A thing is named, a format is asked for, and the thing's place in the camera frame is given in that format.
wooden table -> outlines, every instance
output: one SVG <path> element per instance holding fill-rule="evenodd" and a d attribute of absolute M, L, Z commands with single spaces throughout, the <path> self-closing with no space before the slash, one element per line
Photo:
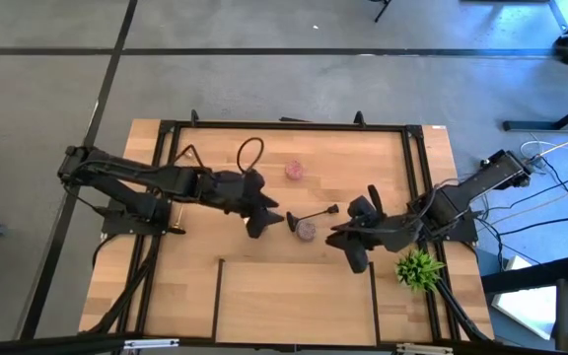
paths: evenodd
<path fill-rule="evenodd" d="M 153 119 L 134 120 L 124 157 L 150 164 L 159 124 Z M 423 126 L 423 130 L 433 182 L 455 178 L 446 128 Z M 315 218 L 318 237 L 304 243 L 286 223 L 270 226 L 253 240 L 239 216 L 177 203 L 174 219 L 187 234 L 168 234 L 162 239 L 145 333 L 212 336 L 219 260 L 224 259 L 217 342 L 375 345 L 369 269 L 353 274 L 343 252 L 327 246 L 324 238 L 330 226 L 348 220 L 349 202 L 366 195 L 370 183 L 378 188 L 386 213 L 405 212 L 409 188 L 399 134 L 184 128 L 178 144 L 179 149 L 194 144 L 205 165 L 215 171 L 236 171 L 236 152 L 252 136 L 265 142 L 256 168 L 266 181 L 263 191 L 280 203 L 278 213 L 305 216 L 332 203 L 341 212 Z M 245 166 L 254 158 L 256 146 L 249 144 L 244 150 Z M 418 190 L 424 191 L 415 142 L 412 146 Z M 162 162 L 168 154 L 167 148 Z M 285 163 L 293 159 L 305 167 L 299 181 L 284 175 Z M 178 164 L 195 162 L 184 157 Z M 101 250 L 81 330 L 96 324 L 123 289 L 133 241 L 132 235 L 119 236 Z M 445 248 L 454 294 L 479 329 L 492 336 L 473 252 L 458 243 L 445 243 Z M 369 252 L 375 265 L 380 340 L 430 341 L 424 295 L 398 284 L 394 273 L 404 252 L 387 252 L 382 247 Z M 127 329 L 134 328 L 138 299 L 135 295 Z M 442 333 L 448 337 L 444 301 L 439 295 L 437 308 Z"/>

concrete floor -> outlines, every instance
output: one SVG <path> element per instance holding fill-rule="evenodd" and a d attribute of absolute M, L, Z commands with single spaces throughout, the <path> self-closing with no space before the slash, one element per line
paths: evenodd
<path fill-rule="evenodd" d="M 126 0 L 0 0 L 0 46 L 113 46 Z M 568 21 L 568 6 L 560 4 Z M 140 1 L 127 47 L 548 48 L 560 29 L 547 4 L 457 0 Z M 81 142 L 108 57 L 0 57 L 0 340 L 14 336 L 63 191 L 55 176 L 67 145 Z M 532 138 L 503 132 L 506 119 L 568 112 L 568 66 L 545 58 L 216 56 L 123 57 L 96 144 L 123 151 L 133 118 L 277 119 L 447 125 L 460 176 L 498 149 Z M 568 134 L 538 134 L 554 143 Z M 548 156 L 568 178 L 568 151 Z M 553 185 L 489 194 L 507 205 Z M 520 206 L 558 196 L 554 189 Z M 106 201 L 85 191 L 93 202 Z M 491 221 L 506 216 L 492 214 Z M 568 198 L 497 225 L 508 231 L 568 216 Z M 101 219 L 77 206 L 39 336 L 73 334 L 91 276 Z M 485 231 L 481 248 L 496 252 Z M 504 242 L 539 261 L 568 256 L 568 223 Z M 505 249 L 505 255 L 513 255 Z"/>

green plant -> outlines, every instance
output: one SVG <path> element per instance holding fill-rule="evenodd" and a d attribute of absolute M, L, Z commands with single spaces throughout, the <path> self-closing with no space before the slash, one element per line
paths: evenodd
<path fill-rule="evenodd" d="M 440 279 L 438 270 L 444 266 L 444 262 L 435 260 L 426 251 L 411 250 L 396 264 L 395 273 L 398 280 L 411 287 L 412 291 L 433 291 Z"/>

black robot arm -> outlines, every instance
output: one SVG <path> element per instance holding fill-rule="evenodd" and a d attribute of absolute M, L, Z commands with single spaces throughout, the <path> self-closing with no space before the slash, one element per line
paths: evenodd
<path fill-rule="evenodd" d="M 460 224 L 472 223 L 469 205 L 491 189 L 527 186 L 530 169 L 512 152 L 499 151 L 483 161 L 481 169 L 458 185 L 435 186 L 407 204 L 409 212 L 387 216 L 373 185 L 368 186 L 372 203 L 359 196 L 348 208 L 351 220 L 332 227 L 335 231 L 326 243 L 342 249 L 356 273 L 368 265 L 366 250 L 384 246 L 400 251 L 418 238 L 433 241 L 444 237 L 452 241 L 453 230 Z"/>
<path fill-rule="evenodd" d="M 68 147 L 66 155 L 58 170 L 66 187 L 90 186 L 113 199 L 104 213 L 105 233 L 121 226 L 125 233 L 163 234 L 170 226 L 173 201 L 237 213 L 247 219 L 252 238 L 258 238 L 267 225 L 284 220 L 268 210 L 278 203 L 261 192 L 264 178 L 254 169 L 239 174 L 175 165 L 155 168 L 95 147 Z M 144 185 L 150 192 L 134 191 L 121 180 Z"/>

pink ball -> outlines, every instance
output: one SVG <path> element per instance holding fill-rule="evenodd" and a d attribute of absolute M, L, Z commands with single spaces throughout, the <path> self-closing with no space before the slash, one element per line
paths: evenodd
<path fill-rule="evenodd" d="M 300 221 L 295 228 L 295 233 L 304 242 L 311 242 L 315 238 L 317 229 L 312 222 Z"/>
<path fill-rule="evenodd" d="M 291 180 L 298 180 L 304 175 L 302 164 L 298 161 L 288 162 L 284 168 L 284 172 L 286 173 L 286 177 Z"/>

